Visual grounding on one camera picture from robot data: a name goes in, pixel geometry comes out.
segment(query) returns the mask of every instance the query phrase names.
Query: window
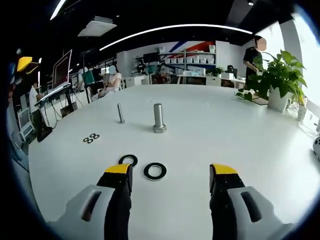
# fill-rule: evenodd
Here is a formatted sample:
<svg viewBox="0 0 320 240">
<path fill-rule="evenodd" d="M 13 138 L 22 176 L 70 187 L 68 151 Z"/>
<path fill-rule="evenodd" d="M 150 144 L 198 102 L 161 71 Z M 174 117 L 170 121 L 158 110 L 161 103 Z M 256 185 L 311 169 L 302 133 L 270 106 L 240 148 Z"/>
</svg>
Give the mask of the window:
<svg viewBox="0 0 320 240">
<path fill-rule="evenodd" d="M 101 74 L 108 74 L 109 73 L 109 67 L 102 67 L 101 68 Z"/>
<path fill-rule="evenodd" d="M 302 73 L 308 88 L 303 86 L 303 92 L 312 102 L 320 106 L 320 46 L 304 18 L 299 13 L 292 16 L 299 36 L 302 63 L 306 68 Z"/>
<path fill-rule="evenodd" d="M 258 32 L 256 35 L 259 35 L 266 39 L 266 52 L 271 54 L 272 56 L 277 57 L 277 54 L 280 53 L 280 50 L 285 49 L 284 39 L 282 37 L 281 28 L 279 22 L 276 22 L 264 30 Z M 268 54 L 262 53 L 262 58 L 265 60 L 272 61 L 272 57 Z M 263 61 L 263 68 L 268 68 L 268 63 Z"/>
</svg>

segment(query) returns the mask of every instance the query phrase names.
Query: bolt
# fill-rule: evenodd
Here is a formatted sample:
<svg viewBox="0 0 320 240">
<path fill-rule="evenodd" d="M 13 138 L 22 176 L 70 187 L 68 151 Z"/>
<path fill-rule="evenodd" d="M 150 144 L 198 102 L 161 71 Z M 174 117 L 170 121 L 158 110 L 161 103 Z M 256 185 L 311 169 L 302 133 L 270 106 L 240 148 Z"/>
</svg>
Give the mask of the bolt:
<svg viewBox="0 0 320 240">
<path fill-rule="evenodd" d="M 118 113 L 119 113 L 120 123 L 121 123 L 121 124 L 124 124 L 126 121 L 124 120 L 124 116 L 122 115 L 120 103 L 118 103 L 117 106 L 118 106 Z"/>
<path fill-rule="evenodd" d="M 162 134 L 167 130 L 167 126 L 164 124 L 163 115 L 162 115 L 162 104 L 156 103 L 153 105 L 154 111 L 154 121 L 155 125 L 153 126 L 153 131 L 156 134 Z"/>
</svg>

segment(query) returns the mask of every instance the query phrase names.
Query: computer screen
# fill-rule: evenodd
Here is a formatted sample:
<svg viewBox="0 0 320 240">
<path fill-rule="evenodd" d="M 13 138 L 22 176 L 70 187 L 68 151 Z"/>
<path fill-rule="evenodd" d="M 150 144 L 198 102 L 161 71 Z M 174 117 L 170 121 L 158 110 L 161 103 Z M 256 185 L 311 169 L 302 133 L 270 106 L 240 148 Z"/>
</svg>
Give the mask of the computer screen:
<svg viewBox="0 0 320 240">
<path fill-rule="evenodd" d="M 59 61 L 53 66 L 52 89 L 69 81 L 69 68 L 71 61 L 72 50 L 68 51 Z"/>
</svg>

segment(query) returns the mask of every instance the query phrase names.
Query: curved led light strip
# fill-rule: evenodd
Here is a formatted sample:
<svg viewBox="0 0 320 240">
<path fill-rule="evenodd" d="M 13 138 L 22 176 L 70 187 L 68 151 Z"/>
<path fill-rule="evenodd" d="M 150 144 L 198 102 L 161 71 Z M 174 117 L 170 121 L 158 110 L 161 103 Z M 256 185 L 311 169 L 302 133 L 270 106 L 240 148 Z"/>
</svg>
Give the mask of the curved led light strip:
<svg viewBox="0 0 320 240">
<path fill-rule="evenodd" d="M 215 24 L 179 24 L 179 25 L 171 25 L 171 26 L 162 26 L 162 27 L 157 27 L 157 28 L 153 28 L 153 29 L 150 29 L 150 30 L 146 30 L 146 31 L 142 31 L 142 32 L 138 32 L 138 33 L 135 33 L 135 34 L 132 34 L 130 36 L 126 36 L 124 38 L 121 38 L 117 41 L 114 41 L 102 48 L 100 48 L 100 51 L 114 45 L 114 44 L 117 44 L 119 42 L 122 42 L 123 40 L 126 40 L 126 39 L 129 39 L 129 38 L 133 38 L 135 36 L 138 36 L 138 35 L 141 35 L 141 34 L 146 34 L 146 33 L 150 33 L 150 32 L 153 32 L 153 31 L 158 31 L 158 30 L 163 30 L 163 29 L 172 29 L 172 28 L 180 28 L 180 27 L 210 27 L 210 28 L 221 28 L 221 29 L 229 29 L 229 30 L 235 30 L 235 31 L 239 31 L 239 32 L 243 32 L 243 33 L 246 33 L 246 34 L 252 34 L 251 31 L 247 31 L 247 30 L 242 30 L 242 29 L 239 29 L 239 28 L 236 28 L 236 27 L 232 27 L 232 26 L 223 26 L 223 25 L 215 25 Z"/>
<path fill-rule="evenodd" d="M 67 1 L 67 0 L 61 0 L 61 1 L 58 3 L 58 5 L 56 6 L 54 12 L 52 13 L 52 16 L 51 16 L 51 18 L 50 18 L 50 21 L 57 16 L 58 12 L 60 11 L 60 9 L 62 8 L 62 6 L 65 4 L 66 1 Z"/>
</svg>

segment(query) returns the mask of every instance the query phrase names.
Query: round table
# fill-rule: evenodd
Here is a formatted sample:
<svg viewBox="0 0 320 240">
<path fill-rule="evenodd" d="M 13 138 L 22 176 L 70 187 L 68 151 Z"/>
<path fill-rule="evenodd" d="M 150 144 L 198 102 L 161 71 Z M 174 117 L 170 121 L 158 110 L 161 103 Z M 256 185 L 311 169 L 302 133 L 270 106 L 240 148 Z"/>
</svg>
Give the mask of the round table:
<svg viewBox="0 0 320 240">
<path fill-rule="evenodd" d="M 113 93 L 57 123 L 42 142 L 29 146 L 31 183 L 46 221 L 56 221 L 67 202 L 105 169 L 128 154 L 133 169 L 129 238 L 211 239 L 209 165 L 238 171 L 273 205 L 285 223 L 296 223 L 319 191 L 320 167 L 314 138 L 298 122 L 252 102 L 235 89 L 201 85 L 141 85 Z M 119 124 L 117 104 L 125 124 Z M 153 105 L 162 103 L 165 133 L 156 134 Z M 91 144 L 83 142 L 99 134 Z M 160 181 L 144 167 L 166 166 Z"/>
</svg>

